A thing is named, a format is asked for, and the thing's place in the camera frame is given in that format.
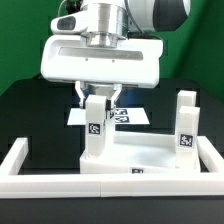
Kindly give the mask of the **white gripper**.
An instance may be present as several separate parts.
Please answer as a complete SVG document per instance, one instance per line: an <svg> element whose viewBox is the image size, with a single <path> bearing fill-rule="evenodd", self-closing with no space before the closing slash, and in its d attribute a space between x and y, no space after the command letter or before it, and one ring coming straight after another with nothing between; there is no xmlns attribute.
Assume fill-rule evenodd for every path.
<svg viewBox="0 0 224 224"><path fill-rule="evenodd" d="M53 35L44 46L41 61L45 79L76 81L81 109L85 108L87 96L85 83L113 84L107 97L108 110L116 107L122 85L153 88L158 84L161 40L125 39L109 32L88 32L91 25L85 11L51 22Z"/></svg>

